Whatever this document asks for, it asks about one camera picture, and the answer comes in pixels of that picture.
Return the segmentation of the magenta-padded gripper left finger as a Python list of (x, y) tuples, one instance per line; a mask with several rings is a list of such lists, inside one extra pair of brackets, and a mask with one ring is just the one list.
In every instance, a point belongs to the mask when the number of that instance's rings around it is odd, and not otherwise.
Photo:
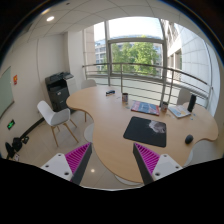
[(92, 144), (84, 144), (67, 154), (57, 153), (42, 169), (79, 185), (92, 154)]

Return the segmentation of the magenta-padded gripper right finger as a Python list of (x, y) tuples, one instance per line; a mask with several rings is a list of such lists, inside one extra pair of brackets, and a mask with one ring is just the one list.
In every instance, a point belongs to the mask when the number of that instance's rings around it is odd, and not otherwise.
[(133, 144), (133, 154), (145, 185), (182, 169), (168, 154), (159, 155), (138, 143)]

